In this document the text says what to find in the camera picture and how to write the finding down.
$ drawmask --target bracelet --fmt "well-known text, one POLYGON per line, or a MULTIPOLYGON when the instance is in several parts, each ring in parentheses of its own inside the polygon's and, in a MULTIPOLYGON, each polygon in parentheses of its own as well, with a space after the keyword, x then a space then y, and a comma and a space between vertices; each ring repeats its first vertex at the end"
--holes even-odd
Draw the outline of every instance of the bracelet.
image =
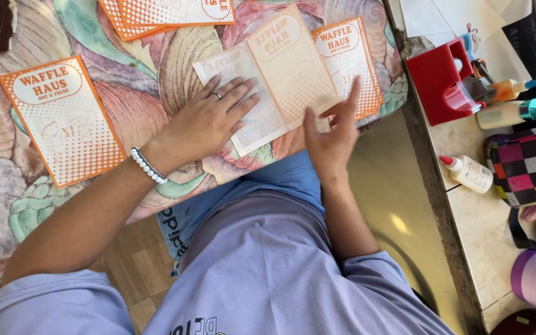
POLYGON ((140 168, 146 172, 150 178, 159 184, 167 184, 167 177, 163 176, 158 170, 156 170, 148 161, 142 156, 139 148, 131 148, 130 150, 133 159, 140 165, 140 168))

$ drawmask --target hand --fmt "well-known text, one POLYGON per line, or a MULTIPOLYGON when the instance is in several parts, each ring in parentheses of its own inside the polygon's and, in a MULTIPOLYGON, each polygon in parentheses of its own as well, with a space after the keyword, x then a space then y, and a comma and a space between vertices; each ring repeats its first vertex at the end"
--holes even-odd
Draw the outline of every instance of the hand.
POLYGON ((219 151, 244 126, 240 119, 259 101, 258 93, 239 102, 254 87, 253 79, 237 77, 216 89, 212 79, 177 113, 171 122, 142 149, 142 154, 161 173, 203 159, 219 151))
POLYGON ((346 164, 359 138, 354 116, 360 92, 361 80, 357 76, 353 81, 348 99, 337 103, 320 115, 321 118, 334 115, 332 125, 336 126, 329 133, 317 132, 316 116, 311 108, 306 109, 303 128, 307 151, 324 187, 348 180, 346 164))

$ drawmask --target red tape dispenser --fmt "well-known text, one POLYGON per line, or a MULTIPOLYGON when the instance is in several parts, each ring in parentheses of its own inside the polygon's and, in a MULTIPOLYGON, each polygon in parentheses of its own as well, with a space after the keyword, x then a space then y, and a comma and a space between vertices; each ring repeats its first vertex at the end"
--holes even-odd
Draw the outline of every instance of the red tape dispenser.
POLYGON ((466 118, 485 107, 473 100, 462 84, 473 68, 460 38, 407 60, 407 67, 432 126, 466 118), (460 72, 455 58, 462 62, 460 72))

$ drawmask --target checkered bag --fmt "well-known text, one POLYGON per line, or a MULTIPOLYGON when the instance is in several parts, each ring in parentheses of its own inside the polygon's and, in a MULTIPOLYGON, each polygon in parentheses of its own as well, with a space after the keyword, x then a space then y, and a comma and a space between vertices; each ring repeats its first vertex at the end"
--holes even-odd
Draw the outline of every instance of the checkered bag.
POLYGON ((514 208, 536 204, 536 128, 493 135, 484 148, 500 197, 514 208))

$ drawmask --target blue shorts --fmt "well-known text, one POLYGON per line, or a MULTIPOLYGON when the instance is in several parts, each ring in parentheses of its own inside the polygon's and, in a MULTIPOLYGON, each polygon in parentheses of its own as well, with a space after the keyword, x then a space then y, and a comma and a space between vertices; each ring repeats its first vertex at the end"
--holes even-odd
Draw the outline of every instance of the blue shorts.
POLYGON ((168 251, 175 260, 172 276, 199 225, 220 206, 256 190, 276 191, 313 206, 324 217, 320 181, 307 150, 198 194, 156 214, 168 251))

